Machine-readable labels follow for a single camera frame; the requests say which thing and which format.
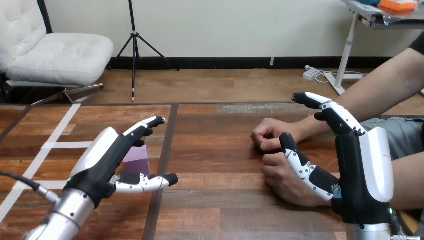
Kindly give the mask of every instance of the white desk leg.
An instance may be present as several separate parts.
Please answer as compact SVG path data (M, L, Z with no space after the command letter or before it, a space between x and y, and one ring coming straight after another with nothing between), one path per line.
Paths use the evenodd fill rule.
M343 77L345 76L345 70L348 64L349 55L351 54L352 43L354 42L355 30L357 27L358 20L359 20L359 15L356 12L354 12L352 25L350 26L349 36L347 37L346 45L344 46L343 55L341 56L341 63L340 63L340 67L338 68L337 78L334 78L334 76L331 73L324 74L327 80L330 82L331 86L339 95L342 95L345 92L345 89L342 87L342 80L343 80Z

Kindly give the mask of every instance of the human hand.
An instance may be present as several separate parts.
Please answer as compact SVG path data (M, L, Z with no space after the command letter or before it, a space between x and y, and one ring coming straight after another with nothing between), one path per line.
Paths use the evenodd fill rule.
M272 118L265 118L250 135L253 142L263 151L281 149L279 137L289 132L296 143L301 142L301 129L296 123L287 123Z
M284 153L263 156L264 180L283 200L302 207L331 206L307 187L290 167Z

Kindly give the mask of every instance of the robotic hand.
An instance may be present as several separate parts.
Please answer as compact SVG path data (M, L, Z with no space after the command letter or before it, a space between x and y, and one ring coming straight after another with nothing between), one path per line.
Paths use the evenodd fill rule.
M39 227L28 232L23 240L71 240L96 209L102 199L113 193L144 193L170 187L178 182L176 174L163 176L115 171L131 147L141 147L143 136L150 136L155 128L165 123L159 116L143 120L122 135L108 127L85 151L73 168L70 178L58 197L43 187L35 189L54 202Z
M331 201L332 209L346 224L348 240L419 239L392 236L389 202L394 180L387 133L383 128L366 131L344 107L313 93L294 93L292 100L311 109L336 134L340 180L299 152L290 133L279 137L291 168L317 195Z

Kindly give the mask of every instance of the black tripod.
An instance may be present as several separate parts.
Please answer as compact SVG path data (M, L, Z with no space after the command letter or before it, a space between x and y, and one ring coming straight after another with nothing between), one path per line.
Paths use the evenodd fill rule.
M123 46L122 50L119 52L117 59L121 56L122 52L125 50L125 48L128 46L131 40L133 40L132 43L132 101L134 102L136 100L136 59L137 62L140 61L140 55L139 55L139 45L137 44L137 38L141 39L147 46L149 46L153 51L155 51L159 56L165 60L166 62L170 63L174 69L180 70L175 64L173 64L171 61L169 61L168 58L165 58L158 50L156 50L152 45L150 45L146 40L144 40L140 34L136 31L136 24L134 23L134 13L133 13L133 1L128 0L129 3L129 13L131 14L131 24L132 24L132 33L129 37L128 41L126 41L125 45Z

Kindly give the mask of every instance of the power strip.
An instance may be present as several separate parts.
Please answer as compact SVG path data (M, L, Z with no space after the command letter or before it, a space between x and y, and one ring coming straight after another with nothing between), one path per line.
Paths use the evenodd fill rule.
M311 67L309 70L307 70L304 74L303 74L303 78L306 80L313 80L315 79L318 75L320 75L320 71L318 71L316 68Z

